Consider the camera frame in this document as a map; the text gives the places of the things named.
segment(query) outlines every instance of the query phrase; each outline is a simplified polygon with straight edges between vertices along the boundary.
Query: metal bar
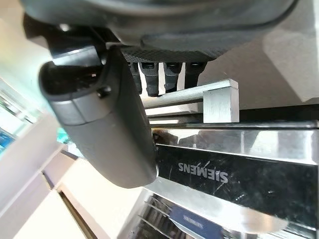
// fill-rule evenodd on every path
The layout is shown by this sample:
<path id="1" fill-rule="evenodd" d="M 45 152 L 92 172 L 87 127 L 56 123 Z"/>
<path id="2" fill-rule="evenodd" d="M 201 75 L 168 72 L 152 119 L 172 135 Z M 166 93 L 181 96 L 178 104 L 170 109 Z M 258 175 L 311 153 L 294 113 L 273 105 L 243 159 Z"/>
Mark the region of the metal bar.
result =
<path id="1" fill-rule="evenodd" d="M 150 223 L 149 221 L 147 221 L 146 219 L 144 219 L 142 216 L 138 215 L 141 220 L 145 223 L 147 223 L 149 226 L 151 226 L 154 230 L 158 231 L 159 233 L 161 233 L 162 235 L 164 235 L 165 237 L 167 237 L 168 239 L 173 239 L 171 238 L 169 235 L 163 233 L 160 229 L 158 229 L 156 226 L 154 226 L 152 223 Z"/>
<path id="2" fill-rule="evenodd" d="M 153 127 L 156 144 L 234 154 L 268 160 L 318 164 L 319 130 L 307 128 L 273 128 L 272 124 L 250 127 L 192 127 L 163 125 Z"/>
<path id="3" fill-rule="evenodd" d="M 204 86 L 197 86 L 190 89 L 167 93 L 156 98 L 145 98 L 143 99 L 143 105 L 145 109 L 153 109 L 159 107 L 202 102 L 203 92 L 225 87 L 233 87 L 235 89 L 238 89 L 238 83 L 231 79 L 227 79 Z"/>
<path id="4" fill-rule="evenodd" d="M 239 122 L 238 89 L 225 87 L 203 92 L 204 123 Z"/>

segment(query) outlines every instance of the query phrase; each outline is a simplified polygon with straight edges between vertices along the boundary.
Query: black plastic part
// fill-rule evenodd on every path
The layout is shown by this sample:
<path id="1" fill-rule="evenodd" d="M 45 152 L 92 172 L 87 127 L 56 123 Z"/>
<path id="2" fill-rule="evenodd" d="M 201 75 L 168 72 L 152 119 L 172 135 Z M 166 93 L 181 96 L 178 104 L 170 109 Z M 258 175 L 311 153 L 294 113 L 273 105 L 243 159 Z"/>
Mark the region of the black plastic part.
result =
<path id="1" fill-rule="evenodd" d="M 139 64 L 142 73 L 145 75 L 148 96 L 157 97 L 159 95 L 159 64 L 152 62 Z"/>
<path id="2" fill-rule="evenodd" d="M 21 0 L 42 22 L 110 29 L 129 62 L 210 61 L 288 16 L 298 0 Z"/>
<path id="3" fill-rule="evenodd" d="M 185 89 L 197 86 L 200 73 L 205 70 L 207 62 L 190 62 L 185 66 Z"/>
<path id="4" fill-rule="evenodd" d="M 143 90 L 142 90 L 141 76 L 139 72 L 139 65 L 137 62 L 129 62 L 128 64 L 135 82 L 136 89 L 138 90 L 140 95 Z"/>
<path id="5" fill-rule="evenodd" d="M 164 63 L 165 73 L 165 92 L 177 91 L 178 76 L 181 71 L 182 63 Z"/>
<path id="6" fill-rule="evenodd" d="M 104 177 L 124 188 L 143 186 L 157 176 L 151 128 L 120 51 L 111 49 L 106 62 L 98 79 L 78 90 L 60 79 L 78 82 L 70 72 L 88 69 L 46 63 L 40 71 L 40 89 L 61 126 Z M 60 92 L 52 85 L 67 90 Z"/>

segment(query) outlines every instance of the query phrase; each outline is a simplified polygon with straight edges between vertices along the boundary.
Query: blue label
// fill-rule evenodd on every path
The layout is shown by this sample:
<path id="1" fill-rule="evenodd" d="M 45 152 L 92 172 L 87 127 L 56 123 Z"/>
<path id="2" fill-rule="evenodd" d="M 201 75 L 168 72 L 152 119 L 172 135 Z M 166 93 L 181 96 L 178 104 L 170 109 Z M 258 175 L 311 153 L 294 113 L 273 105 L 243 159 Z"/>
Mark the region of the blue label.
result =
<path id="1" fill-rule="evenodd" d="M 14 139 L 4 132 L 0 132 L 0 145 L 2 147 L 7 147 L 10 143 L 12 143 Z"/>
<path id="2" fill-rule="evenodd" d="M 203 238 L 223 238 L 223 230 L 220 225 L 212 223 L 211 221 L 179 206 L 175 205 L 172 207 L 170 218 Z"/>

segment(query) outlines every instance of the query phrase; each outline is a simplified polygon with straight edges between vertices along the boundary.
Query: stainless steel panel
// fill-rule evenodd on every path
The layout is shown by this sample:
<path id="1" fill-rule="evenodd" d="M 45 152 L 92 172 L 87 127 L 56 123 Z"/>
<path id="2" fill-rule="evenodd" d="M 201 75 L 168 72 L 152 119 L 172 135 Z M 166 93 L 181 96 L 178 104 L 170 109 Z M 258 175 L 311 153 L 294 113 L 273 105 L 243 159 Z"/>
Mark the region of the stainless steel panel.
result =
<path id="1" fill-rule="evenodd" d="M 153 133 L 157 135 L 156 143 L 162 145 L 309 165 L 318 164 L 318 129 L 163 126 L 153 128 Z"/>
<path id="2" fill-rule="evenodd" d="M 158 177 L 146 189 L 222 227 L 247 234 L 277 232 L 288 222 Z"/>
<path id="3" fill-rule="evenodd" d="M 203 92 L 225 87 L 233 87 L 235 89 L 238 89 L 238 83 L 231 79 L 227 79 L 204 86 L 197 86 L 190 89 L 167 93 L 159 97 L 148 97 L 143 99 L 143 105 L 145 109 L 152 109 L 158 107 L 202 102 Z"/>

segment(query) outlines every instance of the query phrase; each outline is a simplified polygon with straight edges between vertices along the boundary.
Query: metal rod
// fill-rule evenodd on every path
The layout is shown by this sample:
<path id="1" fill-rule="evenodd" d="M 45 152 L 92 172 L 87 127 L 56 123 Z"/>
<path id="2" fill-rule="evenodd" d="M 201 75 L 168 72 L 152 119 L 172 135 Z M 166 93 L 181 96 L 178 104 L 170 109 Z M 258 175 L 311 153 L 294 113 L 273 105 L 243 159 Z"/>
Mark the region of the metal rod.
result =
<path id="1" fill-rule="evenodd" d="M 142 101 L 145 109 L 197 103 L 203 101 L 203 92 L 225 87 L 238 89 L 238 83 L 231 79 L 227 79 L 208 85 L 167 93 L 156 98 L 145 98 L 142 99 Z"/>

